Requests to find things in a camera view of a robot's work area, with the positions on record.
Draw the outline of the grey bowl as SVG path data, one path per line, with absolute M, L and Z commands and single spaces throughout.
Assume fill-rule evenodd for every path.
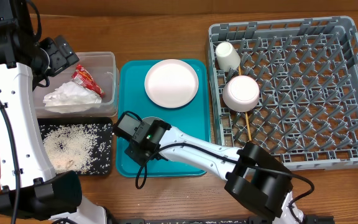
M 161 118 L 154 117 L 154 116 L 149 116 L 149 117 L 143 118 L 142 120 L 143 120 L 144 122 L 146 122 L 146 123 L 153 123 L 153 121 L 155 121 L 155 120 L 161 120 Z

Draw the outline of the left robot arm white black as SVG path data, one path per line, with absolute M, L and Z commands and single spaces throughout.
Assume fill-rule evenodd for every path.
M 0 0 L 0 214 L 53 223 L 113 223 L 82 193 L 77 173 L 57 174 L 45 151 L 33 91 L 77 63 L 62 36 L 43 38 L 28 0 Z

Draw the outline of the wooden chopstick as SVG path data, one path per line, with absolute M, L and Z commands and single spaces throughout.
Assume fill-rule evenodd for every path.
M 241 66 L 239 65 L 238 67 L 238 72 L 239 72 L 239 76 L 242 75 L 242 72 L 241 72 Z M 245 118 L 246 118 L 246 127 L 247 127 L 247 135 L 248 135 L 248 141 L 251 142 L 252 141 L 252 135 L 251 135 L 251 132 L 250 132 L 250 124 L 249 124 L 249 116 L 248 116 L 248 111 L 244 112 L 245 114 Z

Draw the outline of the white tissue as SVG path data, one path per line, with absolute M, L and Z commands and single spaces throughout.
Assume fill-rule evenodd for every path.
M 102 99 L 99 95 L 73 81 L 63 83 L 43 99 L 48 111 L 61 114 L 86 111 L 91 108 L 87 104 L 100 102 Z

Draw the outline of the pink plate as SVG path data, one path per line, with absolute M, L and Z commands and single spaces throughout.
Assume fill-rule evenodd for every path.
M 167 59 L 149 69 L 144 87 L 153 103 L 173 109 L 187 105 L 196 96 L 199 80 L 195 69 L 188 63 Z

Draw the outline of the red snack wrapper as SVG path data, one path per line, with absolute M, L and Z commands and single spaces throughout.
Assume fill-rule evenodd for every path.
M 73 75 L 71 76 L 73 82 L 77 85 L 82 86 L 90 91 L 95 92 L 101 98 L 105 96 L 105 92 L 95 82 L 91 74 L 85 69 L 84 66 L 78 64 L 75 68 Z

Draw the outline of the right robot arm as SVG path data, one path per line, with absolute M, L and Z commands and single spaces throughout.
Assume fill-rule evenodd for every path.
M 294 173 L 262 147 L 213 144 L 185 134 L 161 119 L 146 123 L 125 111 L 113 127 L 114 134 L 129 143 L 129 157 L 145 174 L 153 159 L 181 162 L 212 173 L 225 181 L 225 190 L 243 207 L 272 223 L 303 223 L 295 205 Z

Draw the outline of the pink bowl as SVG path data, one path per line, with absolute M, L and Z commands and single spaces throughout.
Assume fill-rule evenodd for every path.
M 240 75 L 226 83 L 223 88 L 223 101 L 231 110 L 247 112 L 257 106 L 259 93 L 259 86 L 253 78 Z

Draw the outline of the cream cup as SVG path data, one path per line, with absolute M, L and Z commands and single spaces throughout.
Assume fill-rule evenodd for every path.
M 221 42 L 215 50 L 219 68 L 225 72 L 231 68 L 237 69 L 241 59 L 234 46 L 230 42 Z

